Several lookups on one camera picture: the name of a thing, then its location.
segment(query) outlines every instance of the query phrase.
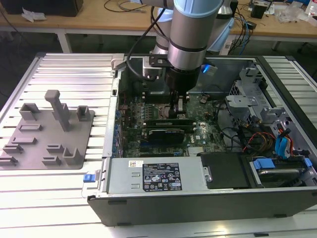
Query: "wooden desk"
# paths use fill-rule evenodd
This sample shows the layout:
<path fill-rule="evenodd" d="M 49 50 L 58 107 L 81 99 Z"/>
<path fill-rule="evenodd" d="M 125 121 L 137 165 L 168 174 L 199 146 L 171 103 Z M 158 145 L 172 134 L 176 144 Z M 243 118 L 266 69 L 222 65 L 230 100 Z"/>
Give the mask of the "wooden desk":
<path fill-rule="evenodd" d="M 118 0 L 113 0 L 107 7 L 116 6 Z M 77 17 L 47 16 L 46 21 L 27 21 L 21 15 L 8 15 L 8 20 L 21 32 L 56 33 L 65 53 L 71 52 L 67 33 L 71 34 L 99 34 L 99 35 L 141 35 L 150 24 L 150 7 L 143 8 L 147 13 L 124 12 L 116 13 L 104 9 L 105 0 L 84 0 L 84 5 Z M 239 1 L 239 9 L 248 0 Z M 127 3 L 126 7 L 137 7 L 134 3 Z M 241 9 L 246 20 L 257 24 L 252 39 L 271 41 L 317 42 L 317 27 L 304 21 L 297 23 L 279 23 L 274 16 L 264 16 L 262 19 L 250 18 L 250 12 Z M 13 31 L 5 19 L 0 16 L 0 30 Z M 235 23 L 231 30 L 230 39 L 234 39 L 241 32 L 241 26 Z"/>

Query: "computer case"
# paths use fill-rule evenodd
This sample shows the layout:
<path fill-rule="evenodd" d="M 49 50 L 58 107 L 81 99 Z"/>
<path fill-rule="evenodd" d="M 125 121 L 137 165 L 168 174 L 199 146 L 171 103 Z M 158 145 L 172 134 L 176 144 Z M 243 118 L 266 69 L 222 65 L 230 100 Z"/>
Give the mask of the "computer case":
<path fill-rule="evenodd" d="M 22 8 L 45 15 L 76 16 L 83 0 L 0 0 L 9 14 L 21 14 Z"/>

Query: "gray post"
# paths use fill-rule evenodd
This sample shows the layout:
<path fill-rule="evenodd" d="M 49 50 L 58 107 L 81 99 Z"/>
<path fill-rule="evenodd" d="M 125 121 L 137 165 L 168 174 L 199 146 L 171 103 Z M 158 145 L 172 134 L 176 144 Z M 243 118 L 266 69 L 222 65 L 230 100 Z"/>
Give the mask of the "gray post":
<path fill-rule="evenodd" d="M 45 100 L 48 101 L 54 110 L 54 116 L 59 121 L 63 131 L 68 131 L 69 121 L 67 112 L 64 111 L 59 100 L 60 93 L 58 90 L 48 90 L 45 94 Z"/>

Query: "table leg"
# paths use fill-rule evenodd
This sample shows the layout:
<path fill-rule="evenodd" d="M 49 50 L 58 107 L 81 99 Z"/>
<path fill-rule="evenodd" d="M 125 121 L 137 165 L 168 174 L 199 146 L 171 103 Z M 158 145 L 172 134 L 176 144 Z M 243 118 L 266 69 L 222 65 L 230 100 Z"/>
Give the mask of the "table leg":
<path fill-rule="evenodd" d="M 277 47 L 279 46 L 279 44 L 281 44 L 280 41 L 275 41 L 274 44 L 273 44 L 272 50 L 276 51 Z"/>
<path fill-rule="evenodd" d="M 3 38 L 6 38 L 10 42 L 14 40 L 10 31 L 2 31 L 0 32 L 0 36 Z"/>
<path fill-rule="evenodd" d="M 98 35 L 98 41 L 99 41 L 99 45 L 103 45 L 104 44 L 103 35 Z"/>
<path fill-rule="evenodd" d="M 235 35 L 229 35 L 227 40 L 225 41 L 223 47 L 221 48 L 219 55 L 220 56 L 227 56 L 229 54 L 229 50 L 232 44 L 232 41 L 236 38 Z"/>
<path fill-rule="evenodd" d="M 72 53 L 70 42 L 66 33 L 57 33 L 63 53 Z"/>

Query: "computer chassis side panel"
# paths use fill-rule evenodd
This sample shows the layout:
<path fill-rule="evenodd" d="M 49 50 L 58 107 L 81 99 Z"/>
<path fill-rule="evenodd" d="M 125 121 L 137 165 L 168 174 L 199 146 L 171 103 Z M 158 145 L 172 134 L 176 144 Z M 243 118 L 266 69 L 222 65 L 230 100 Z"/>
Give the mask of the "computer chassis side panel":
<path fill-rule="evenodd" d="M 187 196 L 88 197 L 106 226 L 288 217 L 317 203 L 315 189 Z"/>

